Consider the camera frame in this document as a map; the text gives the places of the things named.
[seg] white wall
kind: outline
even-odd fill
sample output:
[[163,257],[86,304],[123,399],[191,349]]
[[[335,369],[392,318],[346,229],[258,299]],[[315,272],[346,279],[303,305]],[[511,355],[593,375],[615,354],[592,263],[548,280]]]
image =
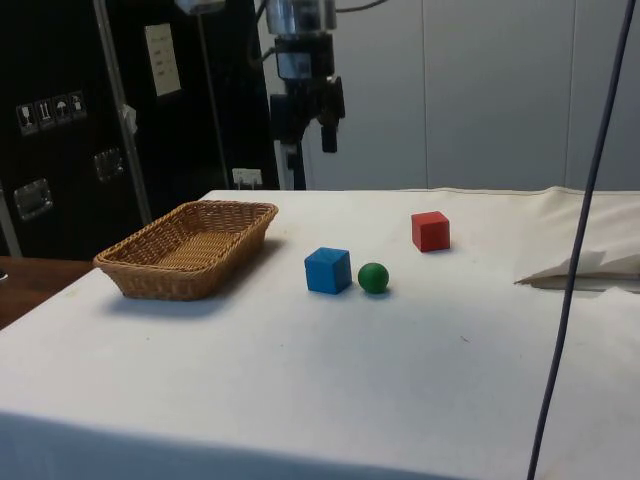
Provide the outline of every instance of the white wall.
[[[308,187],[581,188],[625,3],[391,0],[340,15],[347,118],[335,155],[309,129]],[[266,48],[264,25],[261,40]],[[638,55],[636,18],[600,188],[640,189]],[[273,60],[266,75],[280,90]]]
[[[627,0],[579,0],[567,185],[584,188]],[[636,8],[598,176],[600,189],[640,189],[640,7]]]

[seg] green ball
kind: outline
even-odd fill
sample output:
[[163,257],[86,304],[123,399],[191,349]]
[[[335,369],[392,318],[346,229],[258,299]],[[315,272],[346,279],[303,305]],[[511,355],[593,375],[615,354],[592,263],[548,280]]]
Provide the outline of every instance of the green ball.
[[358,283],[367,293],[384,293],[389,284],[389,272],[379,263],[367,263],[358,273]]

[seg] black cable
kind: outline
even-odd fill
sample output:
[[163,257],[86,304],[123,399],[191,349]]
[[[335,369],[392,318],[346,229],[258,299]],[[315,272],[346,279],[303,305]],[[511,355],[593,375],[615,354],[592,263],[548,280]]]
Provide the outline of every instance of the black cable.
[[264,11],[267,8],[267,4],[269,0],[262,0],[262,3],[256,10],[256,24],[255,26],[251,26],[251,30],[249,31],[249,38],[247,39],[247,63],[254,70],[260,70],[264,61],[273,55],[276,51],[274,47],[269,48],[260,58],[253,58],[253,42],[256,38],[256,31],[258,30],[258,24],[260,23],[260,18],[264,14]]
[[360,5],[359,7],[336,8],[336,13],[362,12],[364,10],[369,10],[370,8],[377,7],[378,5],[382,5],[383,3],[387,3],[388,1],[389,0],[376,0],[375,2],[367,3],[366,5]]
[[564,340],[567,335],[569,312],[571,310],[571,300],[576,283],[578,262],[580,261],[580,250],[582,249],[584,235],[587,230],[587,221],[589,219],[589,210],[591,209],[591,200],[593,198],[593,191],[596,186],[596,180],[598,179],[598,170],[600,168],[600,161],[602,160],[602,151],[604,150],[604,143],[607,138],[609,123],[611,121],[611,113],[613,112],[613,105],[615,103],[616,93],[618,91],[620,71],[622,70],[622,61],[624,58],[624,51],[627,46],[627,38],[629,36],[629,30],[631,28],[631,21],[633,19],[633,11],[635,9],[635,5],[635,0],[628,0],[627,9],[624,15],[624,21],[622,23],[622,30],[618,39],[618,48],[613,63],[613,73],[611,74],[611,80],[609,82],[609,92],[607,94],[607,101],[605,103],[604,112],[602,114],[602,122],[600,123],[600,131],[598,132],[596,149],[591,161],[589,178],[587,179],[587,186],[584,192],[584,200],[582,201],[582,210],[580,212],[580,219],[578,221],[576,239],[573,245],[573,252],[571,253],[569,276],[567,277],[567,286],[565,288],[564,302],[562,304],[562,314],[560,316],[560,327],[558,328],[558,338],[556,340],[555,351],[553,352],[551,369],[549,371],[547,387],[544,392],[544,399],[542,400],[540,416],[538,417],[538,426],[536,428],[536,435],[533,441],[533,450],[531,451],[531,461],[529,463],[529,473],[527,474],[527,480],[534,480],[536,475],[536,467],[538,466],[538,458],[540,456],[540,446],[542,445],[544,427],[547,422],[549,406],[551,405],[551,397],[553,396],[553,389],[556,384],[558,369],[560,367],[560,359],[562,358]]

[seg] wicker basket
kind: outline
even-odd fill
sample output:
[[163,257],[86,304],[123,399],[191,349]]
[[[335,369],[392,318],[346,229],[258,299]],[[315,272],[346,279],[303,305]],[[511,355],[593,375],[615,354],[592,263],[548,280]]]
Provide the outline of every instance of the wicker basket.
[[260,250],[277,213],[265,203],[185,203],[98,254],[94,265],[127,297],[196,300]]

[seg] metal pole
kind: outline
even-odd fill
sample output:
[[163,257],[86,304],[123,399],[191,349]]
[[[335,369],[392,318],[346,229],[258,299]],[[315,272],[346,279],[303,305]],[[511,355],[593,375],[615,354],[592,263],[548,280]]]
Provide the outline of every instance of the metal pole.
[[138,210],[143,224],[151,223],[151,209],[149,208],[149,198],[144,186],[144,176],[142,167],[140,166],[140,157],[133,134],[127,128],[124,121],[123,106],[126,105],[127,99],[124,93],[122,77],[120,76],[120,67],[118,65],[118,57],[113,43],[113,35],[111,25],[109,24],[109,14],[105,4],[106,0],[93,0],[93,8],[96,12],[96,21],[98,22],[98,30],[100,31],[100,40],[102,42],[102,50],[104,52],[107,71],[109,73],[109,83],[111,84],[111,93],[118,114],[118,124],[120,125],[120,134],[124,144],[127,160],[129,161],[129,169],[133,180],[133,188],[138,201]]

